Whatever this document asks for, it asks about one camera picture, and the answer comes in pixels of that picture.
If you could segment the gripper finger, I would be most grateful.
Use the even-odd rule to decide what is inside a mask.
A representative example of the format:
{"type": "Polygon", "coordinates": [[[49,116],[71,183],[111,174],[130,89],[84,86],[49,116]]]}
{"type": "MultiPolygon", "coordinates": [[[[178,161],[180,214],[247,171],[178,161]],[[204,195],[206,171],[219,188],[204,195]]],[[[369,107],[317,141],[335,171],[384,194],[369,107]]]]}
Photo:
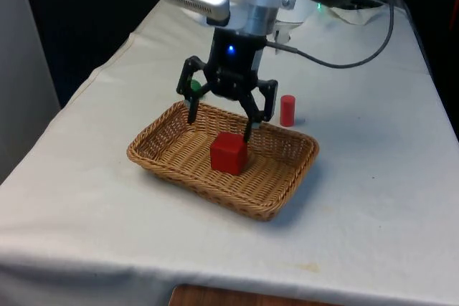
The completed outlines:
{"type": "Polygon", "coordinates": [[[191,81],[195,72],[203,70],[206,64],[197,56],[191,56],[185,60],[181,71],[176,92],[184,97],[185,104],[189,110],[187,122],[193,124],[197,118],[199,100],[210,91],[208,83],[202,85],[197,90],[191,87],[191,81]]]}
{"type": "Polygon", "coordinates": [[[237,100],[247,115],[247,124],[243,136],[246,143],[250,140],[253,125],[259,125],[261,122],[269,122],[273,117],[277,91],[277,80],[258,80],[253,88],[249,88],[246,85],[237,87],[237,100]],[[252,95],[252,90],[255,88],[257,88],[265,98],[263,110],[258,109],[252,95]]]}

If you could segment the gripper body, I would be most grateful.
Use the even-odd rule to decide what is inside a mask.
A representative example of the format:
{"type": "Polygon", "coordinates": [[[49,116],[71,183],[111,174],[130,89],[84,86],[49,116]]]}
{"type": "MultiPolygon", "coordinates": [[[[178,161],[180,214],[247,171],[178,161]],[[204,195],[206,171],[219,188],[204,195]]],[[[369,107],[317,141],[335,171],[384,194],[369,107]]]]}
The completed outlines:
{"type": "Polygon", "coordinates": [[[266,38],[215,29],[205,78],[212,93],[228,100],[240,100],[257,86],[266,38]]]}

